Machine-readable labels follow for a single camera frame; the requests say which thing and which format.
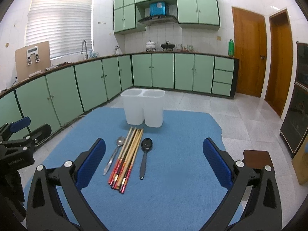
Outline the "green bottle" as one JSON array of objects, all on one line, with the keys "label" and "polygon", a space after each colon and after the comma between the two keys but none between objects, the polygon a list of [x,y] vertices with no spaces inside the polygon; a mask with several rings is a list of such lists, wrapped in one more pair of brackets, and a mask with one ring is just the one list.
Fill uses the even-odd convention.
[{"label": "green bottle", "polygon": [[230,41],[228,42],[228,55],[230,57],[234,56],[234,42],[233,42],[233,39],[230,39]]}]

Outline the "blue table cloth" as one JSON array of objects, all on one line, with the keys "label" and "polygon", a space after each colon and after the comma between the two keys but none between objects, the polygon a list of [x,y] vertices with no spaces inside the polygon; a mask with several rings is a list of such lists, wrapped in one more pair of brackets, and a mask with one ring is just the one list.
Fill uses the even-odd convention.
[{"label": "blue table cloth", "polygon": [[203,153],[211,138],[222,150],[222,129],[207,113],[166,110],[159,128],[142,125],[153,147],[146,154],[144,179],[139,178],[144,156],[139,150],[124,193],[113,190],[103,170],[119,136],[127,135],[123,109],[100,107],[83,117],[43,161],[55,168],[75,160],[102,138],[106,152],[82,194],[109,230],[199,230],[227,193]]}]

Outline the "red orange chopstick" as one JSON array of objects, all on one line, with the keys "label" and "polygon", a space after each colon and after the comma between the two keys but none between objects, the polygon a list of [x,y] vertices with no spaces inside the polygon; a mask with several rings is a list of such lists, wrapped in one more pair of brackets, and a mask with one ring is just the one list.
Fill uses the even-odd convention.
[{"label": "red orange chopstick", "polygon": [[136,133],[137,133],[137,128],[132,127],[130,132],[129,132],[128,139],[124,143],[123,152],[120,156],[120,160],[119,160],[117,167],[115,169],[114,177],[113,177],[113,180],[112,180],[112,183],[111,183],[112,189],[116,188],[117,179],[118,179],[119,175],[121,174],[122,167],[125,165],[127,154],[130,152],[131,142],[134,140]]}]

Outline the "red floral chopstick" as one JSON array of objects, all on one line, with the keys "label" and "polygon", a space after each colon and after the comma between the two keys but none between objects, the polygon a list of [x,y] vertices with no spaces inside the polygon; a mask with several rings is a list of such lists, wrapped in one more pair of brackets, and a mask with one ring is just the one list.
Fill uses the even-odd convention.
[{"label": "red floral chopstick", "polygon": [[117,166],[118,166],[118,164],[119,164],[119,162],[120,162],[120,160],[121,160],[122,153],[124,152],[125,145],[126,145],[126,143],[127,143],[127,141],[128,141],[128,138],[129,138],[130,135],[131,135],[132,130],[133,130],[133,127],[130,128],[130,130],[129,130],[127,136],[126,136],[126,139],[125,139],[125,141],[124,141],[124,144],[122,145],[122,147],[121,147],[121,149],[120,149],[120,153],[119,153],[119,155],[118,155],[118,157],[117,157],[117,160],[116,160],[116,162],[115,162],[115,166],[114,166],[114,168],[113,168],[113,170],[112,170],[112,173],[110,174],[110,177],[109,177],[109,180],[108,180],[108,184],[109,184],[109,185],[112,184],[112,180],[113,180],[113,177],[114,177],[114,175],[115,175],[115,173],[116,173]]}]

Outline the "red patterned chopstick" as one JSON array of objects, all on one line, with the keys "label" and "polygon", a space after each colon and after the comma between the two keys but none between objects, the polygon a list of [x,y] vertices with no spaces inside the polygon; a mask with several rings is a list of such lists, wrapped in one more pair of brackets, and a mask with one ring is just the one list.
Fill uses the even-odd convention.
[{"label": "red patterned chopstick", "polygon": [[130,175],[131,175],[131,170],[133,169],[133,165],[134,165],[134,162],[135,162],[135,158],[136,158],[136,155],[137,155],[137,152],[138,152],[138,147],[139,147],[139,145],[140,145],[143,132],[144,132],[144,130],[142,129],[142,134],[139,136],[139,139],[138,139],[138,142],[137,142],[137,145],[136,145],[136,149],[135,149],[135,153],[134,153],[134,156],[133,156],[133,158],[132,158],[132,160],[131,160],[131,164],[130,164],[128,173],[127,173],[127,175],[126,175],[125,184],[124,184],[124,186],[123,186],[123,188],[122,188],[121,194],[123,194],[123,193],[125,192],[125,188],[126,188],[126,186],[127,186],[128,179],[129,179],[129,177],[130,177]]}]

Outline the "brown wooden stool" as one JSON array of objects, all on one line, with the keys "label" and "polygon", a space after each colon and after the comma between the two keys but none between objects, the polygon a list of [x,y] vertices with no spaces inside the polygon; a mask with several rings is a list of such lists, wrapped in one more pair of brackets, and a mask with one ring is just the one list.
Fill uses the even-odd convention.
[{"label": "brown wooden stool", "polygon": [[244,150],[243,156],[245,165],[252,168],[255,173],[260,174],[262,169],[268,172],[274,170],[273,162],[268,151]]}]

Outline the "cardboard box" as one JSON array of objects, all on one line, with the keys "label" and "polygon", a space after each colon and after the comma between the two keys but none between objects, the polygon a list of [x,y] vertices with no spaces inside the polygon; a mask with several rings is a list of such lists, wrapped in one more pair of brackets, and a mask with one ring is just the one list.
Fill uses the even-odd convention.
[{"label": "cardboard box", "polygon": [[302,144],[295,157],[292,159],[292,165],[299,185],[307,183],[308,167],[307,167],[307,141]]}]

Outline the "black chopstick silver band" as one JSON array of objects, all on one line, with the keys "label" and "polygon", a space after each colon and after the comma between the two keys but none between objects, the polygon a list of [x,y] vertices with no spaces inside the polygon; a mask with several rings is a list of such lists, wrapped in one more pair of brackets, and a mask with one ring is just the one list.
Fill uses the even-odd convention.
[{"label": "black chopstick silver band", "polygon": [[134,138],[130,144],[130,149],[128,150],[129,153],[127,154],[127,157],[125,159],[125,166],[123,168],[123,171],[121,173],[121,176],[119,178],[119,182],[117,183],[118,186],[119,186],[119,192],[121,193],[122,192],[122,188],[125,184],[125,179],[126,179],[126,175],[128,173],[128,170],[129,170],[129,167],[130,167],[130,164],[131,164],[131,160],[134,156],[134,153],[135,153],[135,149],[136,149],[136,145],[137,145],[137,142],[138,142],[138,139],[139,139],[139,136],[142,134],[142,129],[137,129],[136,130],[136,133],[134,135]]}]

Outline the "silver metal spoon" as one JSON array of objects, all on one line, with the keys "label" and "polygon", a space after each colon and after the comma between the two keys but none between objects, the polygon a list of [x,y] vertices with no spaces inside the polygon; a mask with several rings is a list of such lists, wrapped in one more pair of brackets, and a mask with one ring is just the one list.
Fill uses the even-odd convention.
[{"label": "silver metal spoon", "polygon": [[103,170],[103,175],[104,175],[104,176],[105,176],[105,175],[107,174],[107,172],[109,171],[109,169],[110,169],[110,167],[111,167],[111,165],[112,165],[112,163],[113,163],[113,161],[114,161],[114,158],[115,158],[115,156],[116,156],[116,154],[117,154],[119,148],[124,144],[124,142],[125,142],[125,137],[123,137],[123,136],[118,137],[118,139],[117,139],[117,141],[116,141],[116,148],[115,148],[115,150],[113,151],[113,153],[112,153],[112,155],[111,155],[111,157],[110,157],[108,163],[106,164],[106,166],[105,166],[105,168],[104,168],[104,170]]}]

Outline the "black silver-band chopstick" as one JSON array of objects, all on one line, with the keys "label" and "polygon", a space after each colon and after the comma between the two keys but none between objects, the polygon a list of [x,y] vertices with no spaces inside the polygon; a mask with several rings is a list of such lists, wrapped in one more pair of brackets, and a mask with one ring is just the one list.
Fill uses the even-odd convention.
[{"label": "black silver-band chopstick", "polygon": [[137,129],[136,129],[135,127],[133,127],[133,130],[132,130],[132,132],[131,132],[131,135],[130,135],[130,137],[128,138],[128,141],[127,141],[127,143],[126,143],[126,145],[125,145],[124,152],[122,153],[121,160],[120,160],[120,162],[119,162],[119,164],[118,164],[118,166],[117,166],[116,173],[115,173],[115,175],[114,175],[114,177],[113,177],[113,180],[112,180],[112,184],[111,184],[111,187],[112,187],[112,188],[114,187],[114,185],[115,185],[115,183],[116,183],[116,181],[117,181],[117,178],[118,178],[119,173],[120,173],[120,171],[121,171],[122,164],[123,164],[123,162],[124,162],[124,160],[125,160],[125,157],[126,157],[126,150],[127,150],[128,146],[130,145],[130,142],[131,142],[132,138],[134,137],[136,130],[137,130]]}]

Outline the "white cooking pot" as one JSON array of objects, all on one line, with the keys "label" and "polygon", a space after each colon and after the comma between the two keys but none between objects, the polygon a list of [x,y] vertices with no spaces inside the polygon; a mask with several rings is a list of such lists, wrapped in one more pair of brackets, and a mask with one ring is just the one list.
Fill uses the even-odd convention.
[{"label": "white cooking pot", "polygon": [[151,40],[149,40],[146,43],[146,52],[155,52],[156,50],[157,50],[156,44],[152,42]]}]

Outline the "white window blind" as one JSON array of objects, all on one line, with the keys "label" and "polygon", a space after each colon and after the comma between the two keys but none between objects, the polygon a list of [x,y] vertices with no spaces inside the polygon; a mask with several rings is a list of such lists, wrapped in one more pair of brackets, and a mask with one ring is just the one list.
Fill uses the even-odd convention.
[{"label": "white window blind", "polygon": [[81,53],[82,40],[93,50],[92,0],[32,0],[25,45],[49,41],[50,58]]}]

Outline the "plain bamboo chopstick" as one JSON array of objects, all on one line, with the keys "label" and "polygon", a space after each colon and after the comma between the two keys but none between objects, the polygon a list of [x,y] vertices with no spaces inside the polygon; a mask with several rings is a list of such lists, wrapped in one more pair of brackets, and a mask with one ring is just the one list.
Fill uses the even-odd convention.
[{"label": "plain bamboo chopstick", "polygon": [[131,133],[131,137],[127,143],[126,151],[124,152],[123,160],[114,178],[112,189],[120,189],[121,187],[122,180],[129,166],[129,162],[135,152],[135,143],[137,141],[140,131],[140,129],[135,128],[134,131]]}]

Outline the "black plastic spoon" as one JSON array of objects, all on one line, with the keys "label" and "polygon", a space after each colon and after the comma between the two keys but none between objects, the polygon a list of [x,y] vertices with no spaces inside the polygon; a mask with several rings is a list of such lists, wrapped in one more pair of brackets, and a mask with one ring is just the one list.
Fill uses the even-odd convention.
[{"label": "black plastic spoon", "polygon": [[145,138],[142,142],[141,142],[141,149],[143,151],[143,157],[142,157],[142,161],[141,161],[141,167],[140,167],[140,171],[139,171],[139,179],[143,180],[145,173],[146,173],[146,162],[147,162],[147,153],[149,151],[151,151],[153,146],[153,142],[150,138]]}]

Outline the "wooden door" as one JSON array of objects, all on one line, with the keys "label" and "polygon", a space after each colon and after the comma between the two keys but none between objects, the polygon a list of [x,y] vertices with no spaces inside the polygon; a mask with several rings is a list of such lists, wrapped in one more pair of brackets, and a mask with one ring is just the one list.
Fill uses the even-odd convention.
[{"label": "wooden door", "polygon": [[239,59],[236,92],[261,97],[265,70],[267,36],[263,15],[232,7],[235,49]]},{"label": "wooden door", "polygon": [[265,101],[281,116],[289,93],[293,62],[292,32],[287,10],[270,16],[269,22],[271,58]]}]

